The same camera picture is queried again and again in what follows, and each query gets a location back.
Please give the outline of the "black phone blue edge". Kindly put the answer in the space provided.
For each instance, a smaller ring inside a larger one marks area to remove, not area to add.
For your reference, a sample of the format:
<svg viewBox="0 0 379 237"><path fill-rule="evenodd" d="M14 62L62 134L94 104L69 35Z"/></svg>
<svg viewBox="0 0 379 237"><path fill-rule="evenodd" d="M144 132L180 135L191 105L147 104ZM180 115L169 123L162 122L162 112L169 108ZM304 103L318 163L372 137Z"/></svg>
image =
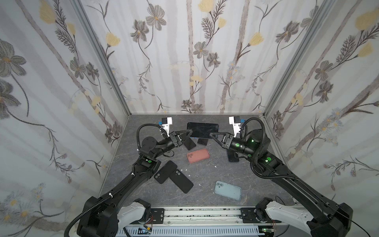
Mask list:
<svg viewBox="0 0 379 237"><path fill-rule="evenodd" d="M219 132L217 123L188 122L187 129L192 130L191 137L211 139L210 133Z"/></svg>

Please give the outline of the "pink phone case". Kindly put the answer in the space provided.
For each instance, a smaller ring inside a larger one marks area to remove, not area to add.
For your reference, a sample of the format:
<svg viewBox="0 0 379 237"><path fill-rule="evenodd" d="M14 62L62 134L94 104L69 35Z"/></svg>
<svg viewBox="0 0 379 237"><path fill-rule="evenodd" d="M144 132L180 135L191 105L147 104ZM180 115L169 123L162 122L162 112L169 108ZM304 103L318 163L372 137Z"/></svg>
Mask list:
<svg viewBox="0 0 379 237"><path fill-rule="evenodd" d="M210 154L207 149L201 149L187 154L187 159L191 164L206 160L208 158L210 158Z"/></svg>

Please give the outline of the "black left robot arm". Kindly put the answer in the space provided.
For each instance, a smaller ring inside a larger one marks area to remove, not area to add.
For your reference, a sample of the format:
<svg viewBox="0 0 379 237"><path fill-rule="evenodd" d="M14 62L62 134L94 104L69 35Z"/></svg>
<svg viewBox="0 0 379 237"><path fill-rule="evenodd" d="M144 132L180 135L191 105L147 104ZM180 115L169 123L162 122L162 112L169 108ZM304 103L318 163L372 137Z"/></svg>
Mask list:
<svg viewBox="0 0 379 237"><path fill-rule="evenodd" d="M136 142L139 157L131 167L131 172L114 188L101 197L89 198L81 214L75 217L66 227L64 236L70 235L74 225L78 225L77 235L80 237L114 237L120 227L124 225L118 218L125 200L143 183L151 179L159 169L159 156L183 145L192 135L191 129L167 133L163 126L157 127L164 139L157 141L154 137L140 139L140 131L149 124L142 124L136 131Z"/></svg>

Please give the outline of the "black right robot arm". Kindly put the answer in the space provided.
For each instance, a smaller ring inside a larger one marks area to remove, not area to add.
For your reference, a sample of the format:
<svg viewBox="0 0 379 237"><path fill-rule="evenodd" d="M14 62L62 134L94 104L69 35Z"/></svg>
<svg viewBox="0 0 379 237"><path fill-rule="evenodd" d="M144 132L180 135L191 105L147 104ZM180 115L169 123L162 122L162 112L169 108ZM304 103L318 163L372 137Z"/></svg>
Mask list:
<svg viewBox="0 0 379 237"><path fill-rule="evenodd" d="M265 198L256 206L256 210L261 211L264 217L284 222L312 237L347 236L354 223L352 208L346 203L338 204L320 194L295 175L281 159L268 152L270 139L261 119L249 118L242 124L241 129L253 120L261 128L245 136L240 134L235 137L228 132L211 132L210 137L222 148L241 154L249 161L250 168L257 177L276 183L305 208L300 211Z"/></svg>

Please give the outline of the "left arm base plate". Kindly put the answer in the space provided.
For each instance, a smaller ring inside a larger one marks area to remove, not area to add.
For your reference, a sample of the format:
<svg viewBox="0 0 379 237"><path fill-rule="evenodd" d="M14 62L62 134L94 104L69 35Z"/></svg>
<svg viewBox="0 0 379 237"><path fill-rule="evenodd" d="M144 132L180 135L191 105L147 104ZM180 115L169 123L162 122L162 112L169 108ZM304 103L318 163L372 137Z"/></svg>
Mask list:
<svg viewBox="0 0 379 237"><path fill-rule="evenodd" d="M163 224L164 221L164 208L148 208L142 218L143 224Z"/></svg>

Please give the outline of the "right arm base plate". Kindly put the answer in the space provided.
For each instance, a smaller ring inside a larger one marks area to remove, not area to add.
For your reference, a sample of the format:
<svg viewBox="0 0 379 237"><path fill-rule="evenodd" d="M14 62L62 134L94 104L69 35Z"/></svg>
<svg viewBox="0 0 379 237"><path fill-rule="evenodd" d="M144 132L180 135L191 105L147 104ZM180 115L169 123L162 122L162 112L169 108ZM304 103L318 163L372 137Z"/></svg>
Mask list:
<svg viewBox="0 0 379 237"><path fill-rule="evenodd" d="M239 217L242 219L244 224L273 224L273 220L270 219L267 213L262 209L256 209L255 207L241 208L240 212L241 215Z"/></svg>

